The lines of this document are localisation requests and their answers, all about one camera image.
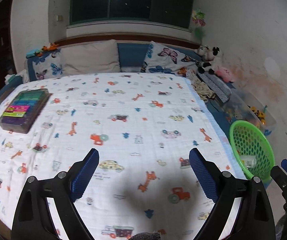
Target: window sill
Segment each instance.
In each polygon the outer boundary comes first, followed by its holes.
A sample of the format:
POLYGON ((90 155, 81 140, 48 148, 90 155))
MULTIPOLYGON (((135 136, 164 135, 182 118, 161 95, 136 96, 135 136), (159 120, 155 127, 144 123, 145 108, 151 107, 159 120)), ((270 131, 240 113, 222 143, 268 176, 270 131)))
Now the window sill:
POLYGON ((124 21, 111 20, 100 22, 89 22, 69 25, 66 28, 67 37, 74 37, 95 33, 147 33, 164 35, 184 40, 191 40, 191 30, 172 25, 145 22, 145 21, 124 21))

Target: door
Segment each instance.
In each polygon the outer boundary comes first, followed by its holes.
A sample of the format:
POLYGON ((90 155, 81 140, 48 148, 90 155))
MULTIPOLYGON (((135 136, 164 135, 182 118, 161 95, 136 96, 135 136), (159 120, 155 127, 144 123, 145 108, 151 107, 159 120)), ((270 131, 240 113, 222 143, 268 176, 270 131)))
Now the door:
POLYGON ((12 0, 0 2, 0 89, 7 74, 16 74, 10 43, 10 11, 12 0))

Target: screw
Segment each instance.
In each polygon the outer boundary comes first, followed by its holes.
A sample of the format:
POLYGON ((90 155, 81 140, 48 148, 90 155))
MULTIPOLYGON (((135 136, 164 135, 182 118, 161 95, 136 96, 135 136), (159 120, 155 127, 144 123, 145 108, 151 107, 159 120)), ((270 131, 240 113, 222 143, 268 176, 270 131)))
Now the screw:
POLYGON ((223 171, 222 175, 226 178, 230 178, 231 177, 231 173, 229 171, 223 171))
POLYGON ((35 177, 34 177, 34 176, 30 176, 30 177, 27 179, 27 181, 28 181, 29 183, 32 183, 34 180, 35 180, 35 177))
POLYGON ((257 182, 257 183, 259 183, 259 182, 261 181, 260 178, 257 177, 257 176, 254 176, 254 177, 253 177, 253 180, 254 180, 255 182, 257 182))
POLYGON ((65 171, 59 172, 58 178, 63 179, 64 177, 66 177, 66 174, 67 173, 65 171))

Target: window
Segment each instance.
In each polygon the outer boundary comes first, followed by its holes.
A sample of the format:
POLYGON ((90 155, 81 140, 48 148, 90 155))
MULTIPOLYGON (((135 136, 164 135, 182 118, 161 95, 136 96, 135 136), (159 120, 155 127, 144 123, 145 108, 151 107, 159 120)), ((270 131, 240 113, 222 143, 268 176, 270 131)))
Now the window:
POLYGON ((70 24, 140 20, 188 28, 193 0, 71 0, 70 24))

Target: headboard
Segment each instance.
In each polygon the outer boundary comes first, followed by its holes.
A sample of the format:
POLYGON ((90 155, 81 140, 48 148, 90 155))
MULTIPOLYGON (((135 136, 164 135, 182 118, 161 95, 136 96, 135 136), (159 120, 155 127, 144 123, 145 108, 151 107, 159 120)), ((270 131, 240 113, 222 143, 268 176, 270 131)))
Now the headboard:
MULTIPOLYGON (((130 34, 93 35, 93 36, 69 38, 57 41, 56 44, 59 44, 59 47, 62 47, 62 46, 73 46, 85 42, 104 41, 111 39, 117 41, 119 63, 123 72, 133 72, 130 70, 130 68, 133 67, 140 68, 143 65, 144 58, 146 56, 150 41, 162 43, 198 61, 201 60, 200 57, 193 52, 193 50, 198 48, 200 45, 189 41, 172 39, 169 37, 165 38, 162 36, 130 35, 130 34)), ((27 60, 30 81, 37 80, 32 64, 35 58, 36 57, 31 57, 27 60)))

